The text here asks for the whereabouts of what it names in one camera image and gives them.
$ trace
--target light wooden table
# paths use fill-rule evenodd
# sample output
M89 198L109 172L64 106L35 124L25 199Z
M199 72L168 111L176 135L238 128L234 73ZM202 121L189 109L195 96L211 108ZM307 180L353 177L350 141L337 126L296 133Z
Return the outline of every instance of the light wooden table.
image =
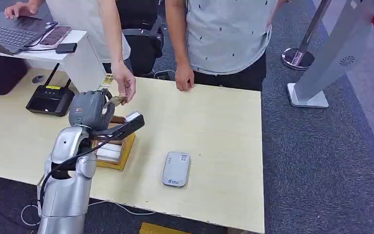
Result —
M38 73L30 71L0 96L0 177L29 184L37 184L57 134L68 126L66 117L25 109ZM115 83L110 91L117 93ZM174 82L138 78L133 101L115 114L134 109L146 125L136 132L125 170L97 168L91 197L264 233L259 92L203 85L180 92ZM184 188L161 183L169 151L191 156Z

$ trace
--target gray carpet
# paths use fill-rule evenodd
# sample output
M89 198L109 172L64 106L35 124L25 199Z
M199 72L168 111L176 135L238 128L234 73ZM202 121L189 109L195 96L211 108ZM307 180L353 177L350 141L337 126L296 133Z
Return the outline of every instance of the gray carpet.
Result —
M279 56L298 45L314 10L311 1L281 8L267 50L269 70L262 93L266 232L374 234L374 136L348 79L342 77L325 90L328 109L289 105L286 83L297 81L302 72L285 68ZM310 51L316 54L326 38L321 25ZM156 71L174 69L166 39ZM32 186L0 179L0 233L26 233L19 227L19 213L33 198ZM163 214L134 217L108 204L91 207L86 221L86 233L137 233L142 221L195 234L225 233Z

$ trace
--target white cable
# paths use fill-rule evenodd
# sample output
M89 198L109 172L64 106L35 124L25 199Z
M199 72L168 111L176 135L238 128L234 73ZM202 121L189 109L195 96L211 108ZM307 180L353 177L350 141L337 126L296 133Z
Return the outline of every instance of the white cable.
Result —
M104 203L104 202L108 202L108 201L99 201L99 202L92 203L92 204L90 204L90 205L88 205L88 206L92 206L92 205L96 205L96 204L100 204L100 203ZM150 214L152 215L152 214L155 214L155 212L150 212L150 213L134 213L134 212L129 211L127 208L125 208L124 206L122 206L122 205L120 205L120 204L118 204L118 203L113 202L113 204L115 204L115 205L121 207L121 208L124 209L126 212L128 212L128 213L130 213L130 214L132 214L132 215L150 215Z
M25 206L25 207L22 209L22 211L20 212L20 218L21 218L22 222L23 222L25 225L28 225L28 226L36 226L36 225L40 224L41 222L38 222L38 223L36 223L36 224L30 224L30 223L26 222L25 219L23 219L23 212L25 211L26 208L31 207L31 206L32 206L32 207L35 207L35 208L37 209L37 211L38 211L38 206L36 206L36 205L27 205L27 206Z
M92 206L92 205L96 205L96 204L101 204L101 203L104 203L104 202L108 202L108 201L99 201L99 202L94 202L94 203L92 203L92 204L89 204L88 206ZM152 214L155 214L155 212L150 212L150 213L134 213L134 212L129 211L127 208L125 208L124 206L122 206L122 205L120 205L120 204L118 204L118 203L114 203L114 202L113 202L113 204L115 204L115 205L121 207L121 208L124 209L126 212L128 212L128 213L130 213L130 214L132 214L132 215L150 215L150 214L152 215ZM30 224L30 223L27 223L27 222L23 219L23 212L25 211L26 208L28 208L28 207L30 207L30 206L33 206L33 207L35 207L35 208L38 210L38 206L36 206L36 205L27 205L27 206L25 206L25 207L22 209L22 211L20 212L20 218L21 218L22 222L23 222L25 225L28 225L28 226L36 226L36 225L40 224L40 222L38 222L38 223L36 223L36 224Z
M155 214L155 212L150 212L150 213L134 213L134 212L129 211L127 208L125 208L124 206L122 206L122 205L120 205L118 203L114 203L114 204L117 205L117 206L119 206L119 207L121 207L126 212L128 212L128 213L130 213L132 215L150 215L150 214L152 215L152 214Z
M169 70L164 70L164 71L159 71L159 72L154 73L154 77L153 78L155 79L155 75L157 75L157 73L160 73L160 72L173 72L175 74L175 71L169 69Z

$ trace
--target human arm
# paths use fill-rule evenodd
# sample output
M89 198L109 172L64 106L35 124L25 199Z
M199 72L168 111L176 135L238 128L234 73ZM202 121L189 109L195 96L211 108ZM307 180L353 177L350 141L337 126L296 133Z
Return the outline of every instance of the human arm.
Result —
M185 6L185 0L166 0L167 26L177 63L176 86L180 91L187 91L194 86L194 73L186 48Z
M98 6L107 46L111 55L112 76L118 83L120 96L127 96L124 103L128 103L135 95L135 77L124 64L122 56L120 15L115 0L98 0Z
M276 6L275 8L273 9L272 11L272 15L270 16L269 20L267 21L267 25L266 27L269 27L271 24L272 24L272 20L273 20L273 17L276 13L276 11L279 9L279 7L281 7L281 5L285 2L290 2L290 0L278 0L278 2L276 3Z
M38 13L39 7L45 0L29 0L28 2L17 2L15 5L5 8L3 14L7 19L18 18L19 16L33 16Z

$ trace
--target stanchion post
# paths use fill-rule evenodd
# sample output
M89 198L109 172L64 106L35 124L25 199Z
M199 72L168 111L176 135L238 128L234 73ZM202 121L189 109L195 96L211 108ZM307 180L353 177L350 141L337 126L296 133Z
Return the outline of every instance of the stanchion post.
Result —
M347 0L329 38L297 83L287 84L292 106L327 108L323 89L358 64L372 31L374 0Z
M323 16L329 8L331 1L332 0L322 0L320 2L318 10L313 17L299 48L288 48L283 52L281 55L281 60L284 65L295 70L307 70L310 65L312 65L315 57L309 51L307 51L307 47L313 34L318 29Z

